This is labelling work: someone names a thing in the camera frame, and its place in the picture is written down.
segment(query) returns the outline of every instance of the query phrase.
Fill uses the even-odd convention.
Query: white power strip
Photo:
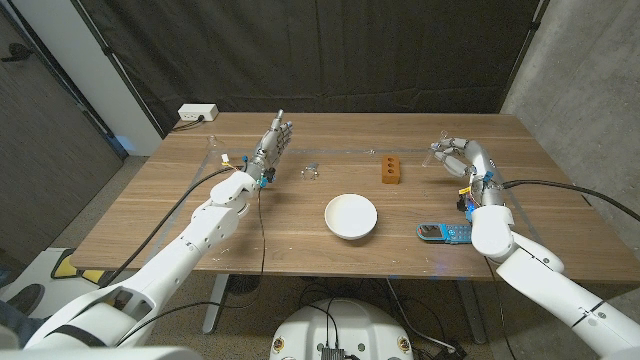
[[[213,121],[218,116],[218,107],[216,104],[183,104],[178,114],[182,121],[196,121],[201,115],[204,121]]]

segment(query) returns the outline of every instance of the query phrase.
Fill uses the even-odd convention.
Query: black curtain
[[[496,112],[538,1],[82,4],[168,132],[183,103]]]

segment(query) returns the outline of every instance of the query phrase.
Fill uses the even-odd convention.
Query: metal table leg
[[[473,284],[471,281],[456,281],[458,285],[458,291],[462,298],[462,305],[467,313],[467,319],[469,320],[469,327],[471,328],[471,334],[473,335],[473,341],[476,344],[484,344],[487,342],[487,334],[484,331],[484,324],[482,323],[482,317],[480,316],[480,308],[478,307],[478,299],[476,293],[473,290]]]
[[[211,297],[209,301],[222,304],[224,300],[224,290],[227,287],[227,280],[229,280],[229,274],[217,274],[213,283],[213,290],[211,290]],[[204,317],[204,323],[202,324],[202,332],[205,334],[211,334],[217,324],[219,306],[209,305],[207,307],[207,314]]]

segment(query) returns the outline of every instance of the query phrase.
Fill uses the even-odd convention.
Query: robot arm
[[[509,285],[571,327],[600,356],[640,347],[637,323],[565,277],[564,264],[547,248],[511,231],[511,210],[492,180],[495,164],[480,144],[444,138],[430,151],[451,174],[469,175],[472,197],[479,200],[471,214],[472,244],[501,264],[497,272]],[[463,155],[472,165],[451,155]]]
[[[115,346],[125,335],[158,315],[198,261],[228,239],[247,214],[247,200],[274,179],[275,169],[291,141],[292,124],[281,124],[282,110],[258,142],[244,171],[216,185],[210,199],[191,216],[190,224],[167,247],[127,280],[85,294],[56,312],[29,340],[25,349]],[[153,324],[125,342],[142,344]]]

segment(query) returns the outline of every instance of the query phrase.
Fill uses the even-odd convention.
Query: blue smartphone
[[[471,225],[422,223],[416,227],[418,237],[435,244],[471,244]]]

